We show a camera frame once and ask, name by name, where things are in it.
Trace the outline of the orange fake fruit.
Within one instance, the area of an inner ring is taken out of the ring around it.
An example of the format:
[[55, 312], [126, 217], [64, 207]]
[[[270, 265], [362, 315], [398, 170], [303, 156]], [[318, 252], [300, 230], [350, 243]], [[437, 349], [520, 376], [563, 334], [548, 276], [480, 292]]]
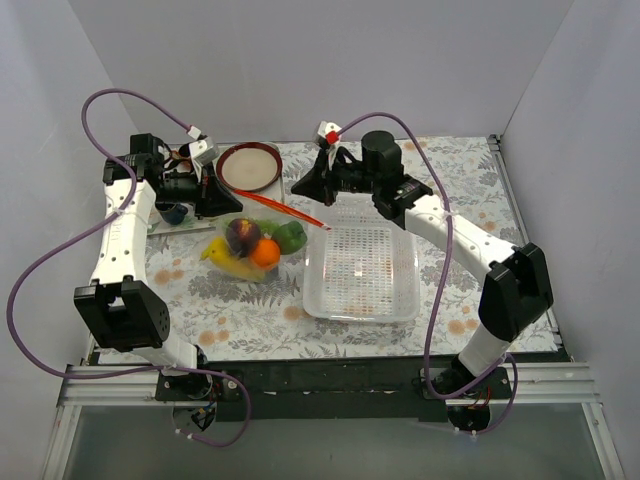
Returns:
[[258, 268], [270, 271], [276, 267], [281, 258], [279, 245], [270, 238], [260, 239], [249, 254], [249, 260]]

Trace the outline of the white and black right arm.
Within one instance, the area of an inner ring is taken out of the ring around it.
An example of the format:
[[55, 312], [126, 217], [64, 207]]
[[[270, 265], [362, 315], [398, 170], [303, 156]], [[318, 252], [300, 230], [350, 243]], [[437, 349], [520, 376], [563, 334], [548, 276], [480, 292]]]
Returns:
[[294, 194], [325, 206], [340, 193], [368, 194], [383, 218], [441, 249], [447, 262], [456, 261], [481, 284], [475, 333], [447, 369], [425, 381], [434, 397], [479, 395], [513, 342], [553, 304], [544, 252], [533, 243], [518, 247], [453, 213], [442, 188], [432, 190], [406, 173], [401, 148], [387, 131], [366, 133], [360, 157], [340, 145], [334, 130], [314, 142], [316, 160]]

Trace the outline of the clear zip top bag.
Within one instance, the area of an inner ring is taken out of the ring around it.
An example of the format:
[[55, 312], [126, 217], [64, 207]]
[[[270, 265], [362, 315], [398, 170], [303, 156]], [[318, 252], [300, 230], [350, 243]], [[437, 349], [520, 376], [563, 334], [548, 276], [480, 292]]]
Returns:
[[234, 279], [261, 283], [306, 247], [311, 233], [331, 230], [325, 222], [256, 193], [233, 192], [243, 210], [216, 220], [213, 235], [196, 248], [197, 259]]

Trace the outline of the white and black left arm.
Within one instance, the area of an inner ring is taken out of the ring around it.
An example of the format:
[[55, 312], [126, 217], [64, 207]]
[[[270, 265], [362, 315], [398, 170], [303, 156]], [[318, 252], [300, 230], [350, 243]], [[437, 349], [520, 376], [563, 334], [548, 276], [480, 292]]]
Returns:
[[186, 144], [191, 168], [180, 171], [170, 148], [151, 134], [130, 138], [130, 151], [108, 159], [103, 169], [106, 217], [96, 267], [88, 285], [74, 291], [74, 304], [97, 344], [132, 353], [160, 367], [169, 387], [193, 400], [212, 399], [217, 381], [202, 367], [202, 349], [172, 330], [167, 304], [149, 286], [145, 251], [155, 207], [190, 205], [197, 217], [241, 211], [218, 180], [219, 155], [207, 136]]

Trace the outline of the green fake bell pepper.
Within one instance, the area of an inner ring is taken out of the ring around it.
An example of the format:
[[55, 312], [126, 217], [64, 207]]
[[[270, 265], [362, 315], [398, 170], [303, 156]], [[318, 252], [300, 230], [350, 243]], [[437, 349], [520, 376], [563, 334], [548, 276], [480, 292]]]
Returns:
[[307, 235], [298, 221], [281, 225], [271, 235], [282, 255], [291, 255], [301, 250], [307, 243]]

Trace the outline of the yellow fake banana bunch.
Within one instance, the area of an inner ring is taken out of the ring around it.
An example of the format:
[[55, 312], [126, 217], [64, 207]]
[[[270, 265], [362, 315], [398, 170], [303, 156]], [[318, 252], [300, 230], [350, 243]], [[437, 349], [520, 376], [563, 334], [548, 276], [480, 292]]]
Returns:
[[214, 238], [200, 254], [200, 260], [209, 260], [222, 272], [249, 282], [262, 282], [265, 272], [236, 257], [224, 237]]

